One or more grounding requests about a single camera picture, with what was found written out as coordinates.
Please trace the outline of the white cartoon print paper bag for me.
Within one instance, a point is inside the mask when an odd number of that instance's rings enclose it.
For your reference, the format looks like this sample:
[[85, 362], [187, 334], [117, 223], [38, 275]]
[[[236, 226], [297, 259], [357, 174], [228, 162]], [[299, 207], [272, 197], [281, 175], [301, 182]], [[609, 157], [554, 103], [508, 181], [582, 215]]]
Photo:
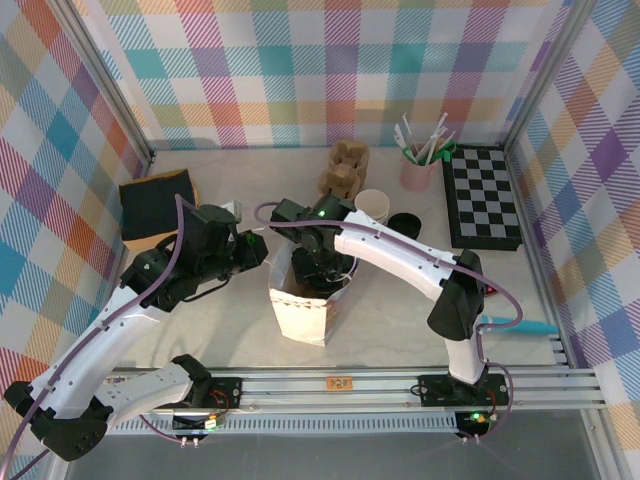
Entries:
[[351, 281], [328, 299], [305, 299], [281, 292], [284, 278], [292, 269], [292, 253], [296, 245], [282, 240], [267, 260], [268, 292], [281, 334], [291, 340], [324, 347], [346, 304]]

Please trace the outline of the stack of paper cups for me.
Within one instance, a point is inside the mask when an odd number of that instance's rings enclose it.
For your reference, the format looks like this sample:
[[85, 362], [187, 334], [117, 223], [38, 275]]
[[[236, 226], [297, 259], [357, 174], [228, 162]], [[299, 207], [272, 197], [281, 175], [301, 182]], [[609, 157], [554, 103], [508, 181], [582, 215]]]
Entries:
[[354, 205], [373, 220], [384, 224], [390, 210], [388, 196], [376, 189], [366, 189], [359, 192], [354, 200]]

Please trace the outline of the stack of cardboard cup carriers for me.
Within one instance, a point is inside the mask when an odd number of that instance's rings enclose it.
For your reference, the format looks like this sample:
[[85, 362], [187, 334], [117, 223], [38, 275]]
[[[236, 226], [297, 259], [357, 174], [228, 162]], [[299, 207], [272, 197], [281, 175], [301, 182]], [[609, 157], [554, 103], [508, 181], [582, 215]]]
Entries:
[[332, 194], [353, 202], [366, 181], [369, 157], [370, 149], [364, 143], [348, 139], [336, 141], [318, 180], [319, 195]]

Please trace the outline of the navy topped tan sponge block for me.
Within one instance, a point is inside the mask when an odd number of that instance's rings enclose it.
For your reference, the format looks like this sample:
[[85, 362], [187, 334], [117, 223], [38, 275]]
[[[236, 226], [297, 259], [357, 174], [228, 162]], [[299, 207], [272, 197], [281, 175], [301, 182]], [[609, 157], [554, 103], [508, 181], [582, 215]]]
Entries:
[[121, 238], [131, 252], [155, 247], [178, 229], [175, 195], [199, 205], [198, 192], [187, 169], [140, 178], [119, 186]]

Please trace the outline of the stack of black cup lids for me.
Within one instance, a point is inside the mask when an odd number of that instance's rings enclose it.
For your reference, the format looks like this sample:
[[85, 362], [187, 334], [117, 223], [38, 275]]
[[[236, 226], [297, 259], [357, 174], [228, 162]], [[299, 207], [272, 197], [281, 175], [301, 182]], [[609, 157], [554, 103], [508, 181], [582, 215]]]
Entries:
[[422, 228], [422, 222], [414, 214], [401, 212], [391, 216], [387, 221], [387, 226], [410, 239], [417, 240]]

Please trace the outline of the pink straw holder cup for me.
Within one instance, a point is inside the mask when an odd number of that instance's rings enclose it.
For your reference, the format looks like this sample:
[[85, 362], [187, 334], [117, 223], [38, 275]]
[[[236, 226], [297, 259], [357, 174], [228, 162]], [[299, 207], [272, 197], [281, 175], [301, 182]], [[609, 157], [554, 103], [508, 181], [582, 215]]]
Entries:
[[402, 168], [400, 174], [401, 186], [411, 192], [423, 192], [429, 186], [430, 180], [434, 175], [437, 164], [418, 165], [410, 158], [410, 149], [405, 147], [402, 150]]

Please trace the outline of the black grey chessboard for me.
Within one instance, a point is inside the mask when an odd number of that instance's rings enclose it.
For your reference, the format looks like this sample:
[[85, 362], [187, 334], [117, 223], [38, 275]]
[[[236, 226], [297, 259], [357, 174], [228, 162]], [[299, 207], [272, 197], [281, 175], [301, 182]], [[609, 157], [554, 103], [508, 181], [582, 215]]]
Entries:
[[451, 246], [517, 250], [523, 239], [503, 151], [458, 144], [442, 173]]

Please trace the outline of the small controller circuit board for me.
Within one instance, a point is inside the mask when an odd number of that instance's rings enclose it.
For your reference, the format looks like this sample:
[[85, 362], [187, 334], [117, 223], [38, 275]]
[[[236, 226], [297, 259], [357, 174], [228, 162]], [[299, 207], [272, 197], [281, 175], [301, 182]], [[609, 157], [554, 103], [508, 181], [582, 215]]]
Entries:
[[204, 415], [174, 415], [171, 428], [174, 432], [191, 435], [206, 435], [221, 427], [225, 420], [224, 413], [206, 413]]
[[488, 412], [456, 412], [456, 435], [460, 438], [475, 438], [485, 435], [491, 428]]

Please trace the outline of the teal plastic tool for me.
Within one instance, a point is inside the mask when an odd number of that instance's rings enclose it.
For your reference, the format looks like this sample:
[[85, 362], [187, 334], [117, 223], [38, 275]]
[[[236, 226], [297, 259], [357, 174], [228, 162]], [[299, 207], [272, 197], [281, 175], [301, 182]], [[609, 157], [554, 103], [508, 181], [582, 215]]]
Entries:
[[483, 315], [480, 323], [484, 325], [486, 331], [497, 330], [499, 332], [509, 332], [516, 334], [531, 335], [555, 335], [558, 329], [551, 324], [533, 320], [521, 320], [518, 324], [510, 326], [512, 319]]

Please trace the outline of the aluminium frame rail with slots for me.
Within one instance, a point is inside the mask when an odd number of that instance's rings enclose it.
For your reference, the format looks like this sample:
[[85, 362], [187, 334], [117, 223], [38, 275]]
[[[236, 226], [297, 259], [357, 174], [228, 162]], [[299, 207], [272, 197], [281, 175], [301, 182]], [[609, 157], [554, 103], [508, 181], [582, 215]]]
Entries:
[[[506, 379], [510, 399], [506, 406], [422, 407], [412, 392], [423, 375], [446, 375], [442, 370], [411, 369], [222, 369], [204, 378], [240, 377], [242, 394], [231, 414], [325, 414], [382, 413], [400, 411], [498, 412], [525, 410], [582, 410], [604, 407], [604, 396], [590, 370], [561, 368], [515, 368], [509, 374], [494, 368], [489, 374]], [[326, 389], [329, 376], [351, 376], [352, 391]], [[181, 367], [170, 364], [158, 370], [126, 370], [85, 379], [73, 375], [54, 393], [69, 412], [76, 412], [92, 398], [111, 406], [120, 420], [140, 413], [174, 411], [204, 415], [222, 410], [160, 408], [183, 400], [195, 382]]]

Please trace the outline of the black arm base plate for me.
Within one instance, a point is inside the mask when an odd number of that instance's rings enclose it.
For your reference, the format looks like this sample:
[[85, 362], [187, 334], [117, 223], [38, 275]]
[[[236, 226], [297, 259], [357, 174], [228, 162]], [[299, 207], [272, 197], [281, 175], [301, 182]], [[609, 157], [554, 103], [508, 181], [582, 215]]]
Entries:
[[183, 400], [161, 404], [160, 408], [222, 411], [238, 409], [241, 394], [242, 379], [240, 377], [211, 377], [196, 381]]
[[506, 406], [510, 399], [506, 379], [488, 374], [478, 385], [468, 385], [449, 375], [423, 375], [412, 387], [422, 407]]

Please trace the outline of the aluminium frame post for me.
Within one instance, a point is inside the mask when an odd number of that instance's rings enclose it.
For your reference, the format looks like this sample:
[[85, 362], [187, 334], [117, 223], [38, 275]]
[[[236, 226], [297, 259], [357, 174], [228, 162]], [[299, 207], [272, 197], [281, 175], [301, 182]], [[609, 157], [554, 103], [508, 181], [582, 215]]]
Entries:
[[97, 88], [106, 97], [114, 116], [121, 123], [128, 139], [134, 144], [136, 152], [145, 159], [147, 167], [151, 166], [154, 161], [154, 151], [75, 8], [73, 0], [46, 0], [46, 2], [69, 35], [70, 42], [77, 50]]
[[504, 151], [509, 153], [516, 141], [526, 130], [535, 111], [542, 101], [548, 87], [555, 80], [563, 66], [571, 47], [579, 36], [583, 26], [589, 19], [599, 0], [574, 0], [558, 35], [551, 43], [548, 53], [541, 63], [540, 70], [528, 94], [524, 97], [522, 107], [515, 116], [512, 127], [503, 142]]

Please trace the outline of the aluminium frame side rail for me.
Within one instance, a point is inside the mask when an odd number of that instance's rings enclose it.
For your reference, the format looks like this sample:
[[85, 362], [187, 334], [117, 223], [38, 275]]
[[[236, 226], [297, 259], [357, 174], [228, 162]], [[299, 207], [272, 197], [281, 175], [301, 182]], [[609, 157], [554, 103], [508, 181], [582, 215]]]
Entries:
[[515, 204], [518, 211], [527, 263], [532, 275], [538, 301], [541, 305], [545, 319], [558, 329], [562, 353], [566, 358], [564, 364], [568, 368], [576, 369], [577, 367], [580, 367], [581, 364], [576, 357], [570, 337], [565, 329], [563, 321], [561, 320], [553, 289], [549, 278], [546, 275], [541, 247], [539, 246], [533, 226], [533, 217], [529, 212], [527, 200], [518, 182], [516, 163], [512, 159], [512, 155], [509, 151], [505, 153], [505, 159], [507, 162], [509, 181], [515, 196]]

